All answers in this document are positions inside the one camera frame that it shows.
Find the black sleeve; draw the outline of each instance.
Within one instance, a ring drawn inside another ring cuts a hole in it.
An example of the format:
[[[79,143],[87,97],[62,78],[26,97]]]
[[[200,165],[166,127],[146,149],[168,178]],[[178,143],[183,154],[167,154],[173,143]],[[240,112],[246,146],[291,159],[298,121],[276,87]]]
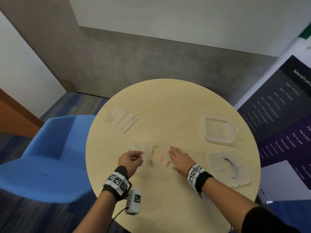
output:
[[[242,233],[300,233],[296,228],[282,222],[277,216],[263,207],[252,208],[245,216]]]

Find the standing banner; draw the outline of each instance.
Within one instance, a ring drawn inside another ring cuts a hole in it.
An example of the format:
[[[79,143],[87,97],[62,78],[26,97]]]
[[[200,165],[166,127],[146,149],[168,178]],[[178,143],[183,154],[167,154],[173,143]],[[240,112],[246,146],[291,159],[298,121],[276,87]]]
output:
[[[242,97],[261,162],[259,196],[311,200],[311,25]]]

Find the wristband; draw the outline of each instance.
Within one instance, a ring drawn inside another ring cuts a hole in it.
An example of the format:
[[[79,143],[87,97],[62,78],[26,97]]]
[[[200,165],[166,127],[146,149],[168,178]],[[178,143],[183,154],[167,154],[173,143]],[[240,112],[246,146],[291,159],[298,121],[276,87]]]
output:
[[[202,192],[202,187],[206,180],[213,177],[200,165],[193,165],[188,171],[188,182],[190,186],[199,194]]]
[[[132,184],[128,180],[127,169],[125,166],[119,166],[105,180],[103,190],[107,190],[113,194],[116,201],[124,200],[128,196],[128,192]]]

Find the blue chair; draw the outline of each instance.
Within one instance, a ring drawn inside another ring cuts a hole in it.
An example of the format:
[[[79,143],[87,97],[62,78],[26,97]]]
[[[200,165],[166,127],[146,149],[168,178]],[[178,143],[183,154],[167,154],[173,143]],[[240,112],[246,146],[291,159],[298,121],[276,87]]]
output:
[[[91,191],[86,140],[93,115],[49,119],[21,158],[0,166],[0,188],[33,200],[69,203]]]

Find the white electronic device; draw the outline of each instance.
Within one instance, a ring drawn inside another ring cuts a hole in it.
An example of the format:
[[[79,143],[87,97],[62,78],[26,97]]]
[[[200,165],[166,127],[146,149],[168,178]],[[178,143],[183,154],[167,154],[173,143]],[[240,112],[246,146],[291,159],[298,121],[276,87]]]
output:
[[[131,189],[126,197],[126,214],[136,215],[140,211],[140,203],[142,201],[142,191],[138,188]]]

